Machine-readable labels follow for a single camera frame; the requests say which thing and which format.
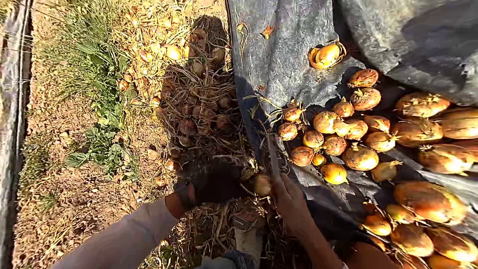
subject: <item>onion pile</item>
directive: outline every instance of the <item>onion pile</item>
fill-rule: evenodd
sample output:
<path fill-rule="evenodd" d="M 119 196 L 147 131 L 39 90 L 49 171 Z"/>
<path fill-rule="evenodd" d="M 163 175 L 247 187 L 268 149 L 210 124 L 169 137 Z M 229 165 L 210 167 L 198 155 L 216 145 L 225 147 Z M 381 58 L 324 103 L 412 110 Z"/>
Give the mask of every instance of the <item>onion pile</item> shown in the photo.
<path fill-rule="evenodd" d="M 442 174 L 466 174 L 475 157 L 466 148 L 450 144 L 423 146 L 418 153 L 418 160 L 430 171 Z"/>
<path fill-rule="evenodd" d="M 395 107 L 403 115 L 428 118 L 447 109 L 449 105 L 450 102 L 438 94 L 413 92 L 400 98 Z"/>

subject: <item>leaf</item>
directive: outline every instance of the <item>leaf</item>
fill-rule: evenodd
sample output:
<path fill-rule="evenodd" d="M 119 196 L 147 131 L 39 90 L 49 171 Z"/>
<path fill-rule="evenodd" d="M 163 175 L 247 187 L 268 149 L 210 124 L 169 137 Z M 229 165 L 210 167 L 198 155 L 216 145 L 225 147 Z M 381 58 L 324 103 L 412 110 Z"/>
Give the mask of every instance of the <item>leaf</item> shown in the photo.
<path fill-rule="evenodd" d="M 272 34 L 272 31 L 274 31 L 274 27 L 267 26 L 266 30 L 264 30 L 264 32 L 262 32 L 261 34 L 262 36 L 264 36 L 265 39 L 269 39 Z"/>

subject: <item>harvested onion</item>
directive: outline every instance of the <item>harvested onion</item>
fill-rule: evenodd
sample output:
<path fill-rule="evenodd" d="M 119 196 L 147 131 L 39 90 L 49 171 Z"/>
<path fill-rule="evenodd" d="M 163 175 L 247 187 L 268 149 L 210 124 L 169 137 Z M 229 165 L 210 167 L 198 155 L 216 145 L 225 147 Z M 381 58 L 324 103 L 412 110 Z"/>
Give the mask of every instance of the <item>harvested onion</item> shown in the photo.
<path fill-rule="evenodd" d="M 393 180 L 397 176 L 397 165 L 403 164 L 399 161 L 391 161 L 388 163 L 379 163 L 377 167 L 372 169 L 370 173 L 372 174 L 373 180 L 377 182 L 382 182 L 385 180 Z"/>
<path fill-rule="evenodd" d="M 284 123 L 279 126 L 277 134 L 283 141 L 289 141 L 297 136 L 297 127 L 294 123 Z"/>
<path fill-rule="evenodd" d="M 358 171 L 372 170 L 379 164 L 379 156 L 375 151 L 356 143 L 344 151 L 342 159 L 348 167 Z"/>
<path fill-rule="evenodd" d="M 320 148 L 324 143 L 324 136 L 316 130 L 308 131 L 302 139 L 304 146 Z"/>
<path fill-rule="evenodd" d="M 428 118 L 450 105 L 448 100 L 438 94 L 413 92 L 400 98 L 395 107 L 406 116 Z"/>
<path fill-rule="evenodd" d="M 382 131 L 384 133 L 390 132 L 390 121 L 385 117 L 365 115 L 363 121 L 365 121 L 371 131 Z"/>
<path fill-rule="evenodd" d="M 418 153 L 418 161 L 430 171 L 442 174 L 465 175 L 470 170 L 475 157 L 466 148 L 450 144 L 423 146 Z"/>
<path fill-rule="evenodd" d="M 325 153 L 333 156 L 339 156 L 342 154 L 346 147 L 347 141 L 335 134 L 325 137 L 324 144 L 321 146 Z"/>
<path fill-rule="evenodd" d="M 338 104 L 335 104 L 332 110 L 340 117 L 347 118 L 353 115 L 354 106 L 350 102 L 347 102 L 345 97 L 343 97 L 342 101 L 340 101 Z"/>
<path fill-rule="evenodd" d="M 345 122 L 350 125 L 350 131 L 345 136 L 346 139 L 360 140 L 369 129 L 367 124 L 361 120 L 349 119 Z"/>
<path fill-rule="evenodd" d="M 314 157 L 314 150 L 307 146 L 298 146 L 291 151 L 291 161 L 297 166 L 308 166 Z"/>
<path fill-rule="evenodd" d="M 398 137 L 384 132 L 373 132 L 367 136 L 365 144 L 378 152 L 385 152 L 395 147 Z"/>
<path fill-rule="evenodd" d="M 339 119 L 339 116 L 334 112 L 322 111 L 314 117 L 314 129 L 323 134 L 333 134 L 334 121 Z"/>
<path fill-rule="evenodd" d="M 345 171 L 341 165 L 335 163 L 326 164 L 320 168 L 320 173 L 322 174 L 322 177 L 324 177 L 325 181 L 330 184 L 348 184 L 347 171 Z"/>

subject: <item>onion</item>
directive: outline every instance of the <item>onion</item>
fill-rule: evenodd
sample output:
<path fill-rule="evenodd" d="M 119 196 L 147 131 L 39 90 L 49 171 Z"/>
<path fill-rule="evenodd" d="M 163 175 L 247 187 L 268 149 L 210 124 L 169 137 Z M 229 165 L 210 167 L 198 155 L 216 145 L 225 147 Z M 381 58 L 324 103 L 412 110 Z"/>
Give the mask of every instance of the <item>onion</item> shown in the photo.
<path fill-rule="evenodd" d="M 282 118 L 288 122 L 295 122 L 300 119 L 300 115 L 305 111 L 305 109 L 300 108 L 288 108 L 284 111 Z"/>
<path fill-rule="evenodd" d="M 314 129 L 323 134 L 333 134 L 334 120 L 339 119 L 338 115 L 330 111 L 322 111 L 314 117 Z"/>
<path fill-rule="evenodd" d="M 326 164 L 320 168 L 320 173 L 322 177 L 330 184 L 339 185 L 342 183 L 347 183 L 347 171 L 338 164 L 331 163 Z"/>
<path fill-rule="evenodd" d="M 277 134 L 283 141 L 289 141 L 297 136 L 297 127 L 294 123 L 284 123 L 279 126 Z"/>
<path fill-rule="evenodd" d="M 335 41 L 320 49 L 313 48 L 309 54 L 309 63 L 315 69 L 327 69 L 340 62 L 346 54 L 342 43 Z"/>
<path fill-rule="evenodd" d="M 339 156 L 342 154 L 346 147 L 347 141 L 335 134 L 327 136 L 324 140 L 324 144 L 321 146 L 325 153 L 333 156 Z"/>
<path fill-rule="evenodd" d="M 327 162 L 326 158 L 322 154 L 315 154 L 312 158 L 312 164 L 315 166 L 322 166 Z"/>
<path fill-rule="evenodd" d="M 466 269 L 461 262 L 448 259 L 440 254 L 431 255 L 426 262 L 431 269 Z"/>
<path fill-rule="evenodd" d="M 390 223 L 379 214 L 367 216 L 363 227 L 380 236 L 387 236 L 391 233 Z"/>
<path fill-rule="evenodd" d="M 377 167 L 372 169 L 370 173 L 372 174 L 373 180 L 377 182 L 382 182 L 385 180 L 393 180 L 397 176 L 397 165 L 403 164 L 399 161 L 391 161 L 388 163 L 379 163 Z"/>
<path fill-rule="evenodd" d="M 311 148 L 320 148 L 324 143 L 324 136 L 316 130 L 308 131 L 304 134 L 302 143 Z"/>
<path fill-rule="evenodd" d="M 172 60 L 181 59 L 181 50 L 176 45 L 164 45 L 166 50 L 166 56 Z"/>
<path fill-rule="evenodd" d="M 458 108 L 438 118 L 443 135 L 453 139 L 478 138 L 478 108 Z"/>
<path fill-rule="evenodd" d="M 478 258 L 478 248 L 465 236 L 447 228 L 429 228 L 426 233 L 441 255 L 461 261 L 472 262 Z"/>
<path fill-rule="evenodd" d="M 390 121 L 385 117 L 365 115 L 363 120 L 369 126 L 369 129 L 371 131 L 382 131 L 384 133 L 390 132 Z"/>
<path fill-rule="evenodd" d="M 389 135 L 384 132 L 373 132 L 367 136 L 365 144 L 378 152 L 385 152 L 395 147 L 395 141 L 398 137 Z"/>
<path fill-rule="evenodd" d="M 226 52 L 222 48 L 215 48 L 211 52 L 211 58 L 213 58 L 214 62 L 222 64 L 224 62 L 224 57 L 226 56 Z"/>
<path fill-rule="evenodd" d="M 404 115 L 428 118 L 445 110 L 449 105 L 450 102 L 438 94 L 413 92 L 400 98 L 395 107 Z"/>
<path fill-rule="evenodd" d="M 401 224 L 395 228 L 390 237 L 393 243 L 409 255 L 426 257 L 433 253 L 433 242 L 423 232 L 423 227 Z"/>
<path fill-rule="evenodd" d="M 314 157 L 314 150 L 307 146 L 298 146 L 291 151 L 291 161 L 297 166 L 308 166 Z"/>
<path fill-rule="evenodd" d="M 350 80 L 348 81 L 348 86 L 354 87 L 354 88 L 359 88 L 359 87 L 369 88 L 375 85 L 378 79 L 379 79 L 379 73 L 376 70 L 367 68 L 353 74 Z"/>
<path fill-rule="evenodd" d="M 391 219 L 401 224 L 411 224 L 416 219 L 415 214 L 413 214 L 413 212 L 404 208 L 401 205 L 391 203 L 387 205 L 385 211 Z"/>
<path fill-rule="evenodd" d="M 439 124 L 417 117 L 407 118 L 405 122 L 396 123 L 392 132 L 400 137 L 397 142 L 406 147 L 418 147 L 433 143 L 443 137 L 443 130 Z"/>
<path fill-rule="evenodd" d="M 375 151 L 357 146 L 356 143 L 344 151 L 342 159 L 348 167 L 359 171 L 372 170 L 379 164 L 379 156 Z"/>
<path fill-rule="evenodd" d="M 381 100 L 380 92 L 372 88 L 356 90 L 350 97 L 355 110 L 369 110 L 377 106 Z"/>
<path fill-rule="evenodd" d="M 354 113 L 354 107 L 350 102 L 347 102 L 347 100 L 345 100 L 345 97 L 343 97 L 342 101 L 336 104 L 332 109 L 337 115 L 342 118 L 350 117 Z"/>
<path fill-rule="evenodd" d="M 360 140 L 369 129 L 367 124 L 361 120 L 349 119 L 345 122 L 350 125 L 350 131 L 345 136 L 346 139 Z"/>
<path fill-rule="evenodd" d="M 418 153 L 418 161 L 430 171 L 442 174 L 466 174 L 470 170 L 475 157 L 464 147 L 450 144 L 423 146 Z"/>
<path fill-rule="evenodd" d="M 194 136 L 197 134 L 196 123 L 190 119 L 184 119 L 179 123 L 179 130 L 186 136 Z"/>
<path fill-rule="evenodd" d="M 267 174 L 259 174 L 254 180 L 254 191 L 259 196 L 268 196 L 272 191 L 271 178 Z"/>
<path fill-rule="evenodd" d="M 393 196 L 398 204 L 424 219 L 438 223 L 456 225 L 467 214 L 466 206 L 457 196 L 427 181 L 398 184 Z"/>

